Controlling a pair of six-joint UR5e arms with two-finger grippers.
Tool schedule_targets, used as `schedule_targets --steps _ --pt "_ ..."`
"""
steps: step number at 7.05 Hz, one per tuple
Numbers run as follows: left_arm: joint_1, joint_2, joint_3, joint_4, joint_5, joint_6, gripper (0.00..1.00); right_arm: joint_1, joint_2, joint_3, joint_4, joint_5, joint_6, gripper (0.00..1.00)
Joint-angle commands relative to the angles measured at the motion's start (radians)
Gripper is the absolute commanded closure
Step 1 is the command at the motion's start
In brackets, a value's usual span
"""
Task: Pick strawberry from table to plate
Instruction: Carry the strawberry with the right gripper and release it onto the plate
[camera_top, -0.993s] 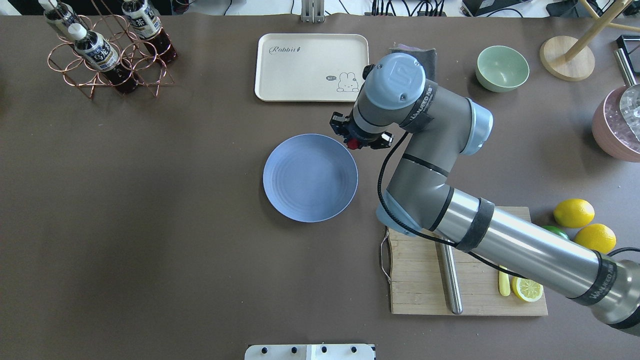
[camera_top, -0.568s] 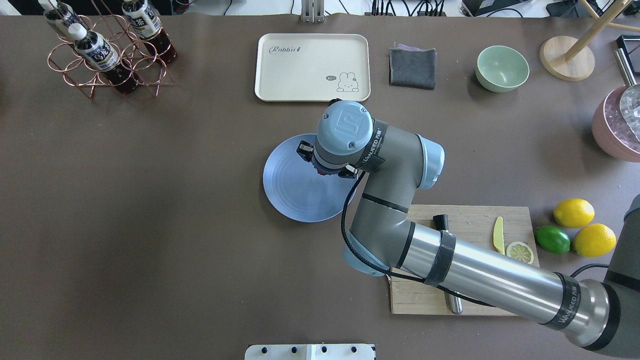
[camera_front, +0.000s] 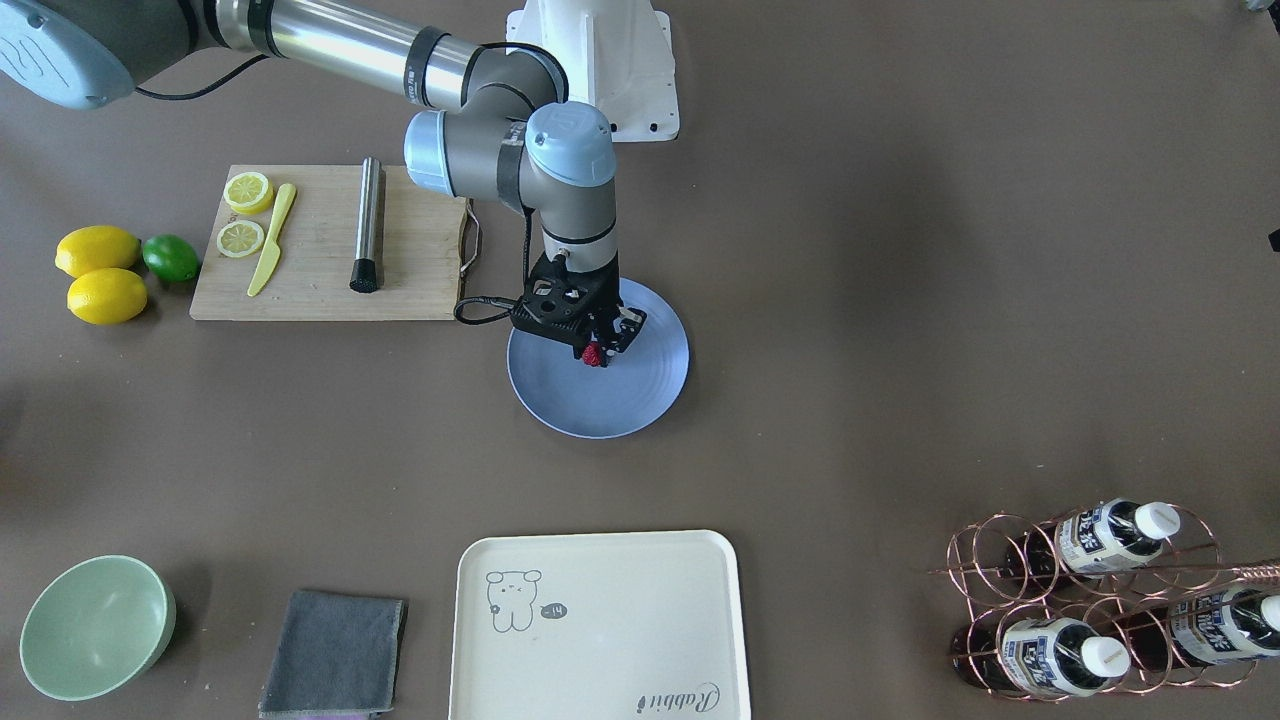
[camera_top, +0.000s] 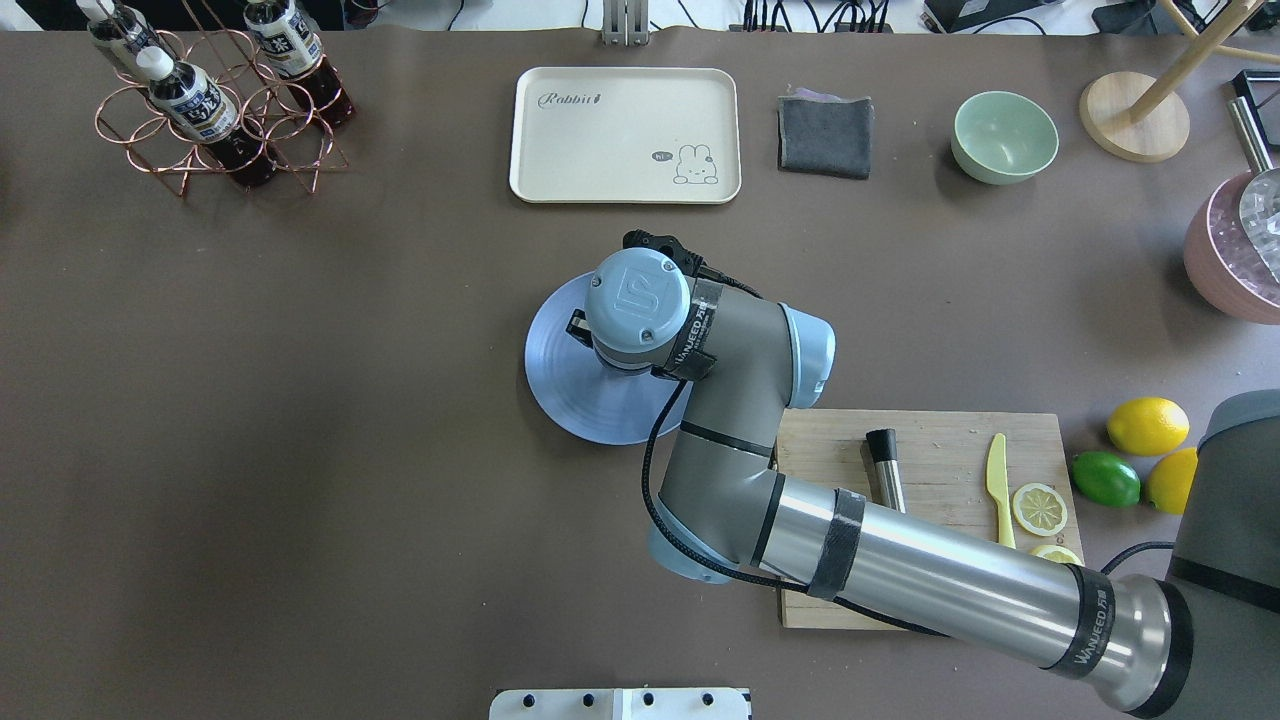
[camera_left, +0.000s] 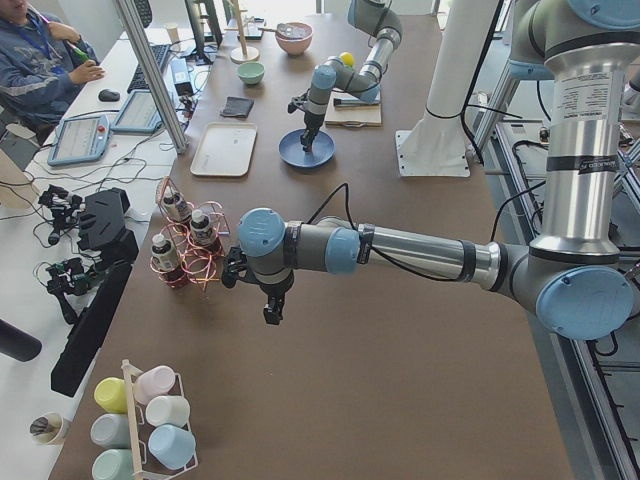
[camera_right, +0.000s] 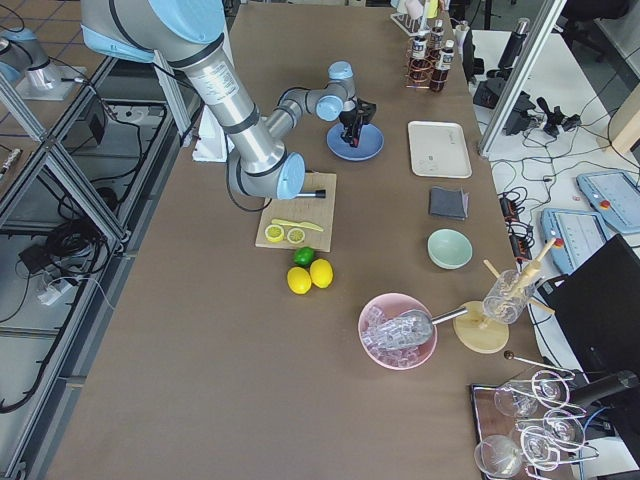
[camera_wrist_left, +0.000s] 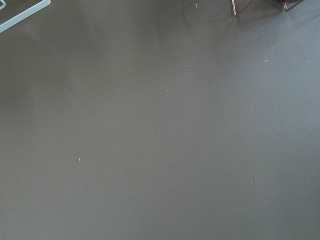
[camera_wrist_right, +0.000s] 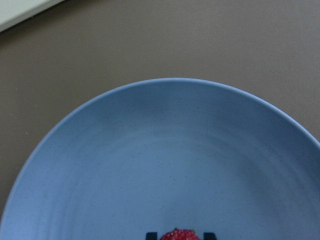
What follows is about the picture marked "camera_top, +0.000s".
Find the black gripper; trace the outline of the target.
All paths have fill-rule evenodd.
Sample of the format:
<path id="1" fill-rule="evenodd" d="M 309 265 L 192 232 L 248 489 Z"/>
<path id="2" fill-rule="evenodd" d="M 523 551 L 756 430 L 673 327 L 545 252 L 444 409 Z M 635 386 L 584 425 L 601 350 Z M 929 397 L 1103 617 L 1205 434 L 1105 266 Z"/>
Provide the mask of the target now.
<path id="1" fill-rule="evenodd" d="M 566 333 L 581 346 L 593 348 L 593 332 L 582 309 L 572 310 Z"/>

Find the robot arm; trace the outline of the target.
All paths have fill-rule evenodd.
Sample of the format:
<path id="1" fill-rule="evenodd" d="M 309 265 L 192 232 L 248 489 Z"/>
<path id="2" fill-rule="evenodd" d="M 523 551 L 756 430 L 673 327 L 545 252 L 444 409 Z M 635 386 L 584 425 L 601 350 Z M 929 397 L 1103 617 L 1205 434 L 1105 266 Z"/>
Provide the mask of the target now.
<path id="1" fill-rule="evenodd" d="M 920 626 L 1084 682 L 1140 719 L 1277 716 L 1277 391 L 1213 411 L 1164 579 L 1038 559 L 771 468 L 835 360 L 817 316 L 686 275 L 652 249 L 588 277 L 568 333 L 690 388 L 660 495 L 669 569 L 705 568 Z"/>

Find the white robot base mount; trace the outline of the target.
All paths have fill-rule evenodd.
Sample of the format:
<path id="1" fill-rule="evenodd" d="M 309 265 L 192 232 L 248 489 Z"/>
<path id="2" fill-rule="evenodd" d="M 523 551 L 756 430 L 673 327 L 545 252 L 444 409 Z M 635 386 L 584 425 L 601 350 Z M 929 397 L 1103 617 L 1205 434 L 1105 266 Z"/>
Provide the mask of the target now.
<path id="1" fill-rule="evenodd" d="M 489 719 L 751 719 L 750 691 L 732 687 L 509 689 Z"/>

